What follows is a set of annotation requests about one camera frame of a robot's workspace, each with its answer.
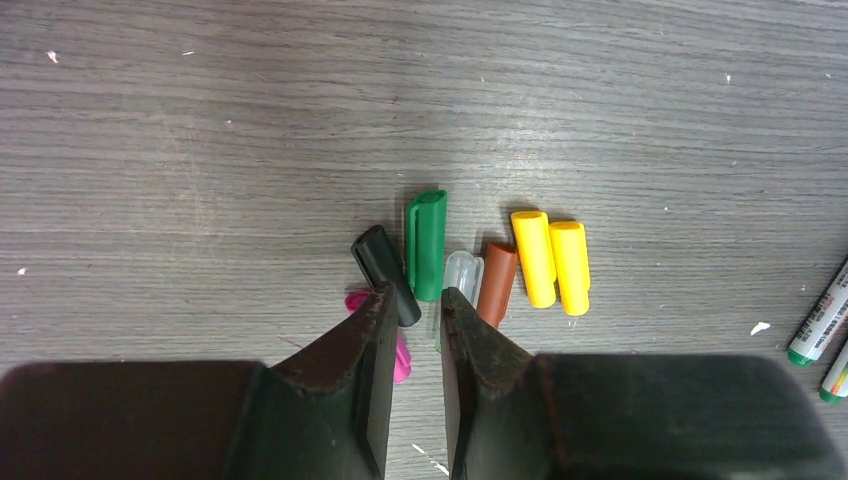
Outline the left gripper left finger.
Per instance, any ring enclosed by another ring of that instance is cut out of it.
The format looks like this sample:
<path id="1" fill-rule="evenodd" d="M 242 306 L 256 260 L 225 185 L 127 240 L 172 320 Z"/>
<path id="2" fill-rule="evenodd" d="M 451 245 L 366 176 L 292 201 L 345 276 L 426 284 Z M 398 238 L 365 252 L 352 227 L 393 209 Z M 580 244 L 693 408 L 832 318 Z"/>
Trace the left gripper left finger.
<path id="1" fill-rule="evenodd" d="M 284 361 L 41 362 L 1 379 L 5 479 L 381 479 L 396 290 Z"/>

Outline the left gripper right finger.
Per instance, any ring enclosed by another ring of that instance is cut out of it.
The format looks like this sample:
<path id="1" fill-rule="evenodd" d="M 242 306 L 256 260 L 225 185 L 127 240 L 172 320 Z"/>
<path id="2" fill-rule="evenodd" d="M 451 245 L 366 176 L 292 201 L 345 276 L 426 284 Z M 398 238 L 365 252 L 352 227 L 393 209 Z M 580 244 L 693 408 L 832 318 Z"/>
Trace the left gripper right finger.
<path id="1" fill-rule="evenodd" d="M 778 363 L 722 354 L 530 354 L 441 296 L 454 479 L 843 479 Z"/>

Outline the magenta pen cap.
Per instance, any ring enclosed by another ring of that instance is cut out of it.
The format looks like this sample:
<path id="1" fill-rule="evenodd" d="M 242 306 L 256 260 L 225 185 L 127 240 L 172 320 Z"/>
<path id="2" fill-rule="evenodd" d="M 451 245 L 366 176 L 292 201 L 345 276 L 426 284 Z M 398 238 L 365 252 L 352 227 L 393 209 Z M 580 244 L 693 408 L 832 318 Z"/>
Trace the magenta pen cap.
<path id="1" fill-rule="evenodd" d="M 357 290 L 348 293 L 344 300 L 344 305 L 349 313 L 354 313 L 362 303 L 368 298 L 370 292 L 368 290 Z M 404 382 L 412 371 L 412 355 L 408 350 L 406 339 L 401 330 L 397 332 L 396 348 L 395 348 L 395 363 L 393 371 L 393 382 L 400 384 Z"/>

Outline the red-brown pen cap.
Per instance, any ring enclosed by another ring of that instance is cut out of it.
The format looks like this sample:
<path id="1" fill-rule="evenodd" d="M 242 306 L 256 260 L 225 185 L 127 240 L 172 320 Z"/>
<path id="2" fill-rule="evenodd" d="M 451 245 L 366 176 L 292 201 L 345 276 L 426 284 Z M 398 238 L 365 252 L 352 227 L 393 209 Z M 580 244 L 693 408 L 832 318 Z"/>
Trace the red-brown pen cap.
<path id="1" fill-rule="evenodd" d="M 490 242 L 484 255 L 484 272 L 477 312 L 480 318 L 498 329 L 511 298 L 518 254 L 511 246 Z"/>

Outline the black pen cap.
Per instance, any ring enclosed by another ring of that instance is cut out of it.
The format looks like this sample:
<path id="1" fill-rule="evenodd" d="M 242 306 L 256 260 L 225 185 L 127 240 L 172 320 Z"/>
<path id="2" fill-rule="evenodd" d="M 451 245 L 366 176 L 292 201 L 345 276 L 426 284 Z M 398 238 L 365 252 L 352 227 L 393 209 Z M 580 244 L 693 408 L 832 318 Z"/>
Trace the black pen cap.
<path id="1" fill-rule="evenodd" d="M 421 310 L 384 226 L 376 224 L 360 234 L 351 245 L 351 254 L 371 288 L 385 282 L 395 286 L 399 326 L 415 325 Z"/>

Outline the yellow pen cap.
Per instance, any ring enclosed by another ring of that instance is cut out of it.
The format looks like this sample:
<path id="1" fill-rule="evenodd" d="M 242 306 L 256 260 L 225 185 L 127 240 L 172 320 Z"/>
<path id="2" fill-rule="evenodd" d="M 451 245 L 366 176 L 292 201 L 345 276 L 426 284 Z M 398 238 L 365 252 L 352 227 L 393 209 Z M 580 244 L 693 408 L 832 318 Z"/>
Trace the yellow pen cap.
<path id="1" fill-rule="evenodd" d="M 590 308 L 591 285 L 586 231 L 582 223 L 551 223 L 549 235 L 563 309 L 569 316 L 582 316 Z"/>

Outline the orange pen cap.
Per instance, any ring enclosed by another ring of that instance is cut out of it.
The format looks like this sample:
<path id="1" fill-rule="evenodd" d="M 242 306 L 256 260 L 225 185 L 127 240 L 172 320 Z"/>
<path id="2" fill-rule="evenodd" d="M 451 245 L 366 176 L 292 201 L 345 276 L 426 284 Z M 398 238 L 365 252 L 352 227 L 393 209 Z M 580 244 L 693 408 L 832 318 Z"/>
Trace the orange pen cap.
<path id="1" fill-rule="evenodd" d="M 529 302 L 549 308 L 556 302 L 556 272 L 549 239 L 549 220 L 542 211 L 516 211 L 510 216 Z"/>

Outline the dark green pen cap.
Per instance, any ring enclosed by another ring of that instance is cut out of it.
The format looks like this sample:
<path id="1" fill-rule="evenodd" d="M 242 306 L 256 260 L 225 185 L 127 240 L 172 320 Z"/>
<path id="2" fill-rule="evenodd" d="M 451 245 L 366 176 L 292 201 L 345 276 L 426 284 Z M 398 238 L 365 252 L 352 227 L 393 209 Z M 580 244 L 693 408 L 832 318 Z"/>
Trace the dark green pen cap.
<path id="1" fill-rule="evenodd" d="M 406 207 L 407 281 L 422 302 L 435 302 L 442 291 L 447 199 L 445 190 L 428 190 Z"/>

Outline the green-end marker pen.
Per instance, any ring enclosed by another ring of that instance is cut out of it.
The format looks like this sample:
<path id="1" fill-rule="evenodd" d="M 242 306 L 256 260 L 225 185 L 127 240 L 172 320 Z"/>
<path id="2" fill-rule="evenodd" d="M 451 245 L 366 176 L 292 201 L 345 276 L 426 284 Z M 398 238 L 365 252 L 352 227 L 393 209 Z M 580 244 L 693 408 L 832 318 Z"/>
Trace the green-end marker pen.
<path id="1" fill-rule="evenodd" d="M 844 262 L 790 342 L 789 361 L 796 366 L 817 362 L 846 319 L 847 262 Z"/>

